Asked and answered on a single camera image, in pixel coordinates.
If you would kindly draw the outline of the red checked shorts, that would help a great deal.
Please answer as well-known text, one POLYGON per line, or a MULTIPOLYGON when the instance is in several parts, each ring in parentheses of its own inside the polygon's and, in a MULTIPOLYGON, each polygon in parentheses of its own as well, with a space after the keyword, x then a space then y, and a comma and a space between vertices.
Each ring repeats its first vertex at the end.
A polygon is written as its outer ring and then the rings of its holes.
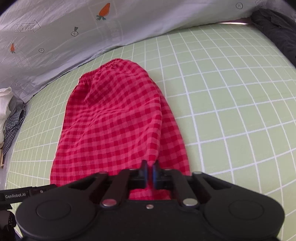
POLYGON ((158 85, 137 63, 111 60, 83 74, 66 104, 50 182, 63 186, 91 174, 152 168, 189 175, 185 144, 158 85))

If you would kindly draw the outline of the beige garment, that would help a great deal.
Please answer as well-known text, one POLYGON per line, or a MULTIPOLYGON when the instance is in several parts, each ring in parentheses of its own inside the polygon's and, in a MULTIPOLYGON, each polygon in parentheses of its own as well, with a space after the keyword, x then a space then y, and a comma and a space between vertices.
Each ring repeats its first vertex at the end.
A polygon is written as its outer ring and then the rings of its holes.
POLYGON ((4 154, 3 154, 3 148, 0 149, 0 168, 3 168, 4 166, 4 154))

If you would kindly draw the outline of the blue checked garment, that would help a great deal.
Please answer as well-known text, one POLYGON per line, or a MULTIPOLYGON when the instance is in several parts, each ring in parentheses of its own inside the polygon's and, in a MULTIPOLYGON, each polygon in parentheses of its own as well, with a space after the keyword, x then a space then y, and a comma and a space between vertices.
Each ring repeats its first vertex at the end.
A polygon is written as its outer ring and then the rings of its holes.
POLYGON ((3 144, 3 157, 6 156, 11 144, 21 128, 26 115, 26 107, 16 109, 15 113, 8 118, 5 125, 4 144, 3 144))

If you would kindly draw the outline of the green grid mat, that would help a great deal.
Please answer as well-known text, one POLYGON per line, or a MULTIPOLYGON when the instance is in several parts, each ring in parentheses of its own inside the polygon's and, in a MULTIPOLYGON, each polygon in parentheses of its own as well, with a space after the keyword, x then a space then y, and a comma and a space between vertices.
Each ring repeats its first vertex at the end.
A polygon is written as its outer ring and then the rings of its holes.
POLYGON ((208 25, 117 48, 60 77, 27 104, 1 188, 49 183, 65 106, 82 74, 115 59, 142 66, 174 113, 192 171, 264 193, 295 240, 295 68, 258 30, 208 25))

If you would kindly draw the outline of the white garment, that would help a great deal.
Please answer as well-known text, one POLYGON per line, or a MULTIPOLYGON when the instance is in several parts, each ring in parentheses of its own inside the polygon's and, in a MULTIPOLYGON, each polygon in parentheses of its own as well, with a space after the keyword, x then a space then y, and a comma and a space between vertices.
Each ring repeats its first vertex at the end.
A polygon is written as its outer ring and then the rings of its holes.
POLYGON ((14 94, 11 87, 1 88, 0 91, 0 142, 2 143, 4 141, 4 124, 11 113, 9 103, 14 94))

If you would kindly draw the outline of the grey carrot print sheet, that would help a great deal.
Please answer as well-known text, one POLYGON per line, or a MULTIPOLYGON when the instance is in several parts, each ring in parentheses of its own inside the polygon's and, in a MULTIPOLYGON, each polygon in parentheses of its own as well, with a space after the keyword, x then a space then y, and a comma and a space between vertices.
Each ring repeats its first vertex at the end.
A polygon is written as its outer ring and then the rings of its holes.
POLYGON ((259 8, 295 19, 295 1, 1 1, 1 87, 27 102, 113 48, 259 8))

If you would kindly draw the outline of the black garment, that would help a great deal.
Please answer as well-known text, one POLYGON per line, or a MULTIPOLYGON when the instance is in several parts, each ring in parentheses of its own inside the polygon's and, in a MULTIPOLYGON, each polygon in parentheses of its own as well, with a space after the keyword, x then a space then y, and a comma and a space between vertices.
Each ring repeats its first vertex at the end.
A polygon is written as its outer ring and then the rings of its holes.
POLYGON ((254 11, 250 19, 295 66, 295 22, 277 11, 263 8, 254 11))

